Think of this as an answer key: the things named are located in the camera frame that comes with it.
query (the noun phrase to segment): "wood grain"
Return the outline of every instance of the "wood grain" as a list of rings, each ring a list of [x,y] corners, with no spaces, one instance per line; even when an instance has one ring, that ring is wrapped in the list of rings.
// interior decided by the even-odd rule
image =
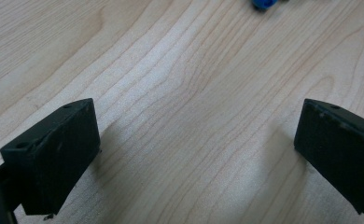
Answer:
[[[304,98],[364,117],[364,0],[0,0],[0,147],[88,97],[103,152],[44,222],[364,223],[293,148]]]

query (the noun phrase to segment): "blue object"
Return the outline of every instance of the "blue object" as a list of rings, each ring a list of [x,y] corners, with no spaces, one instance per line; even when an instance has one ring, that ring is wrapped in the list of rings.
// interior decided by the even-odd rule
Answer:
[[[267,9],[269,7],[272,7],[276,2],[277,0],[252,0],[254,6],[260,9]]]

